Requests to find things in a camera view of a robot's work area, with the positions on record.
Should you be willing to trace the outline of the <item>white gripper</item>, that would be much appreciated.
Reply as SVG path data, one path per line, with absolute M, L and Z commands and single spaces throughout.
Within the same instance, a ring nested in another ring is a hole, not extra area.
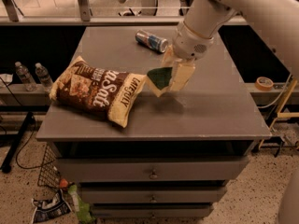
M 168 67 L 172 63 L 170 91 L 180 91 L 188 83 L 195 71 L 194 60 L 204 57 L 213 45 L 214 38 L 203 38 L 192 32 L 184 22 L 180 22 L 164 53 L 161 67 Z M 183 60 L 174 60 L 174 53 Z

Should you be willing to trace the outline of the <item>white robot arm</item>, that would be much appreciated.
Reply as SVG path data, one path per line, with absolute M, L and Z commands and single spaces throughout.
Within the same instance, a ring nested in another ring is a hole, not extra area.
M 193 0 L 175 29 L 162 65 L 192 65 L 203 58 L 214 42 L 214 35 L 237 14 L 298 79 L 299 3 L 296 0 Z

